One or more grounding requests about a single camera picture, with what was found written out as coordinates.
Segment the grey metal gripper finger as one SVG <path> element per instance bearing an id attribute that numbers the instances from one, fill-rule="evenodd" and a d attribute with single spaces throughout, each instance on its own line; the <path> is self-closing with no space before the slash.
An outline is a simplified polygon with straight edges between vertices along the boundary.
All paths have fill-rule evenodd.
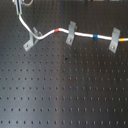
<path id="1" fill-rule="evenodd" d="M 12 0 L 12 2 L 14 3 L 14 5 L 16 6 L 16 12 L 18 16 L 21 16 L 22 14 L 22 4 L 23 4 L 23 0 Z"/>

